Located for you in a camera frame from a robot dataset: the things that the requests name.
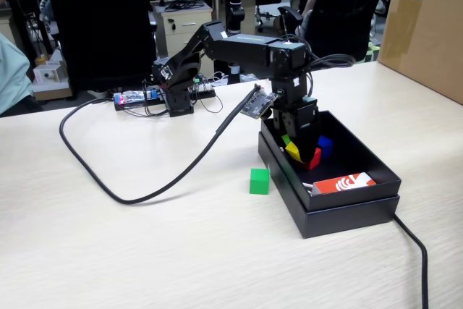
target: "black robotic arm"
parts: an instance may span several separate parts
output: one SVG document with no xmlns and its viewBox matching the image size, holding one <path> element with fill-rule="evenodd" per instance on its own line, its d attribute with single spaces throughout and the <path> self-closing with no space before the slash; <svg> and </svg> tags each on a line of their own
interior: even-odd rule
<svg viewBox="0 0 463 309">
<path fill-rule="evenodd" d="M 278 38 L 238 34 L 228 36 L 219 21 L 201 25 L 188 44 L 175 56 L 153 64 L 152 82 L 161 86 L 169 111 L 175 114 L 193 112 L 190 92 L 200 70 L 200 52 L 211 59 L 255 65 L 271 74 L 272 92 L 279 97 L 273 102 L 273 125 L 287 134 L 296 146 L 292 157 L 309 163 L 320 136 L 317 100 L 307 96 L 310 55 L 303 43 Z"/>
</svg>

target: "light wood tabletop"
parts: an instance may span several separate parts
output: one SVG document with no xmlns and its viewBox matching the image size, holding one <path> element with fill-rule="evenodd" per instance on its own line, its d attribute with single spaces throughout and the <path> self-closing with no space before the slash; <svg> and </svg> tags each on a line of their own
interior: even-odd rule
<svg viewBox="0 0 463 309">
<path fill-rule="evenodd" d="M 428 248 L 430 308 L 461 308 L 463 106 L 376 62 L 313 75 L 320 110 L 401 177 L 397 214 Z M 217 88 L 219 114 L 92 105 L 64 131 L 137 198 L 188 166 L 251 89 Z M 123 206 L 61 141 L 69 111 L 0 119 L 0 308 L 420 308 L 421 254 L 397 224 L 303 240 L 273 183 L 249 194 L 259 121 L 238 115 L 179 184 Z"/>
</svg>

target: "chair backrest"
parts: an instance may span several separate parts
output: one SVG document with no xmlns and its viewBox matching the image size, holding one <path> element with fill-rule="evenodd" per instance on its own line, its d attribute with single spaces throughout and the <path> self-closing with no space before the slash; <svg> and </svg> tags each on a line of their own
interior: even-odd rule
<svg viewBox="0 0 463 309">
<path fill-rule="evenodd" d="M 365 57 L 378 0 L 317 0 L 305 31 L 315 54 Z"/>
<path fill-rule="evenodd" d="M 156 47 L 144 0 L 51 0 L 69 77 L 77 89 L 136 85 Z"/>
</svg>

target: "blue cube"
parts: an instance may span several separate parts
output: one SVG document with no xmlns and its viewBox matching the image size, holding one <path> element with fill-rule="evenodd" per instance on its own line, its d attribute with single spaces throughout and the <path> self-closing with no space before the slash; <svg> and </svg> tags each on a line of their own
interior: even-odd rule
<svg viewBox="0 0 463 309">
<path fill-rule="evenodd" d="M 333 152 L 333 142 L 327 137 L 320 136 L 318 138 L 318 147 L 321 149 L 321 159 L 326 159 Z"/>
</svg>

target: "red package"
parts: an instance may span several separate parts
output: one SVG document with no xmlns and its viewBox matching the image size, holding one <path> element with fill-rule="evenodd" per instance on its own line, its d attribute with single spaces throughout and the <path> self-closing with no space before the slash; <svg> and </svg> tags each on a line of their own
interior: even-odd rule
<svg viewBox="0 0 463 309">
<path fill-rule="evenodd" d="M 367 173 L 347 175 L 345 177 L 335 177 L 324 181 L 314 182 L 312 195 L 326 195 L 328 193 L 350 190 L 352 188 L 375 185 Z"/>
</svg>

